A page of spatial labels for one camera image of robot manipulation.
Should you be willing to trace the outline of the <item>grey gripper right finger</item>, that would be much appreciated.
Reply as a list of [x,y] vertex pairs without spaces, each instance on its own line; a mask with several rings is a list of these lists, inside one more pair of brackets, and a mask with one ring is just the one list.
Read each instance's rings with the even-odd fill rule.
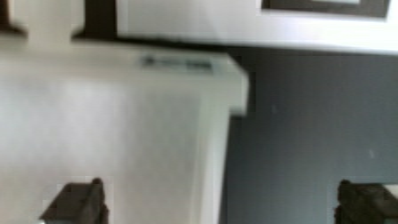
[[398,198],[379,183],[339,182],[333,224],[398,224]]

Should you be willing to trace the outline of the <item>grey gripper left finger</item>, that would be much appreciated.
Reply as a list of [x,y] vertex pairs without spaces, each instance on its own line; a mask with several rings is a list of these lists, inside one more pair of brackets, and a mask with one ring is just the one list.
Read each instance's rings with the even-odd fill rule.
[[38,216],[42,224],[108,224],[102,181],[67,183]]

